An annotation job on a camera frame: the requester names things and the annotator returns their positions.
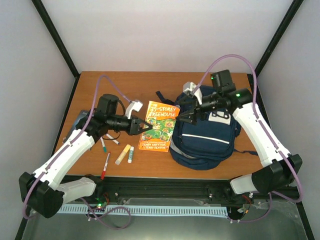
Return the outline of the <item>orange Treehouse book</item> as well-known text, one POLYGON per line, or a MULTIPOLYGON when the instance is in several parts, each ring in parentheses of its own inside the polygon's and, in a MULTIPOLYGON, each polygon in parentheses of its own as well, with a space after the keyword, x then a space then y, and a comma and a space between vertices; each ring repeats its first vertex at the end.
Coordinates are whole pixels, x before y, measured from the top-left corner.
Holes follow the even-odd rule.
POLYGON ((150 101, 146 111, 145 121, 152 129, 142 133, 139 140, 139 150, 168 152, 174 132, 176 117, 180 108, 161 102, 150 101))

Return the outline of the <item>green white glue stick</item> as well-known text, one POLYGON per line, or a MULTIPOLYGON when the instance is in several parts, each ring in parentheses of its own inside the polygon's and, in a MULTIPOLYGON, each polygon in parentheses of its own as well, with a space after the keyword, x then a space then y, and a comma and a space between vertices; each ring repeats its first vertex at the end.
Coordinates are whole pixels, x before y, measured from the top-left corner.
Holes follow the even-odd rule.
POLYGON ((127 162, 129 164, 132 163, 132 161, 133 161, 134 150, 135 150, 135 148, 133 146, 131 146, 130 149, 129 149, 128 159, 127 159, 127 162))

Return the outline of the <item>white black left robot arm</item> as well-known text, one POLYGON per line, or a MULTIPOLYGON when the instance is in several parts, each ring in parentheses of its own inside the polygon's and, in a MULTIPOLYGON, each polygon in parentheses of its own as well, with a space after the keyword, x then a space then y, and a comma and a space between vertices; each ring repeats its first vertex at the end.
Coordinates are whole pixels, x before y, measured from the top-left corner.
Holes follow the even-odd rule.
POLYGON ((32 174, 24 172, 19 177, 24 208, 30 207, 43 217, 51 218, 69 202, 83 197, 95 202, 103 198, 104 184, 100 177, 88 174, 67 183, 62 180, 77 160, 109 130, 137 136, 152 129, 151 124, 132 114, 141 110, 141 101, 131 101, 122 109, 123 114, 118 115, 117 106, 121 103, 113 94, 94 100, 90 112, 79 120, 62 147, 32 174))

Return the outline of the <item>green capped white marker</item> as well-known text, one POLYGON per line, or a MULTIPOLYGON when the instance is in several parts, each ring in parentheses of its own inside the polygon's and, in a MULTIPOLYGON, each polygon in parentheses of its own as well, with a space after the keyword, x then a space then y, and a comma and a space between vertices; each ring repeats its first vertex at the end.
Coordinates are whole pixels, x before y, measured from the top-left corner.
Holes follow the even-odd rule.
POLYGON ((105 141, 104 141, 103 137, 100 138, 100 141, 101 141, 103 152, 107 153, 107 147, 105 145, 105 141))

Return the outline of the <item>navy blue student backpack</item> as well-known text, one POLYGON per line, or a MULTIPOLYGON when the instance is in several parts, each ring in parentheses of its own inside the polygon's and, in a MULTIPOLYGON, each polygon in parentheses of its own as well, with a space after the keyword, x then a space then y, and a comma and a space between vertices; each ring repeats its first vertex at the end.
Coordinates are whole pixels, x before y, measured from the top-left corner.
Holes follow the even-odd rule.
POLYGON ((222 108, 207 112, 196 125, 176 121, 169 152, 178 164, 197 171, 210 170, 232 156, 241 125, 222 108))

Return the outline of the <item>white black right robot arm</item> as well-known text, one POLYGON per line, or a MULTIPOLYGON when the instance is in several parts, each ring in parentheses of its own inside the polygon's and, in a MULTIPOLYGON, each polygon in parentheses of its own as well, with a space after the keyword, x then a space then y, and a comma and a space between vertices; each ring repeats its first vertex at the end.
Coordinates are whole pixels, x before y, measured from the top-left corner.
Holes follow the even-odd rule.
POLYGON ((300 185, 298 171, 302 158, 292 155, 277 139, 263 118, 256 104, 256 92, 247 88, 237 89, 229 70, 212 73, 215 91, 203 95, 200 85, 187 82, 183 93, 195 99, 191 110, 178 116, 178 120, 196 124, 197 118, 216 109, 226 109, 241 125, 252 142, 260 159, 262 169, 230 180, 229 184, 236 195, 244 193, 276 193, 277 189, 296 182, 300 185))

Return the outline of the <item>purple capped white marker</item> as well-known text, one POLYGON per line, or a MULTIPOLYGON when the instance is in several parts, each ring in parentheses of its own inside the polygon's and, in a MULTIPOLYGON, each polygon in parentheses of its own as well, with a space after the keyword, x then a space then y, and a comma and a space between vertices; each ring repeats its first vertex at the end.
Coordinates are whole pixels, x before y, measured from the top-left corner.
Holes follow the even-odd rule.
POLYGON ((106 134, 106 138, 107 138, 107 140, 109 140, 109 141, 113 141, 116 145, 119 145, 120 144, 120 142, 118 141, 118 138, 117 137, 113 137, 113 136, 111 136, 110 134, 106 134))

